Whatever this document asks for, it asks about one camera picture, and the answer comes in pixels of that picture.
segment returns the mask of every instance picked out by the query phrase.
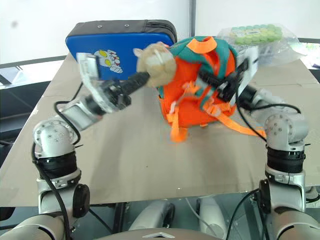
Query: stuffed animal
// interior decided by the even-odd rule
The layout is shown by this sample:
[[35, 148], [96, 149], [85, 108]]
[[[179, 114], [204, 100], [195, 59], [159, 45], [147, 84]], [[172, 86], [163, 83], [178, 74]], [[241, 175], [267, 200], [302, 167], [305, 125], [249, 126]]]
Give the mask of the stuffed animal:
[[138, 57], [136, 71], [148, 72], [150, 75], [148, 87], [160, 87], [170, 83], [177, 70], [174, 56], [162, 42], [153, 43], [144, 50], [133, 49]]

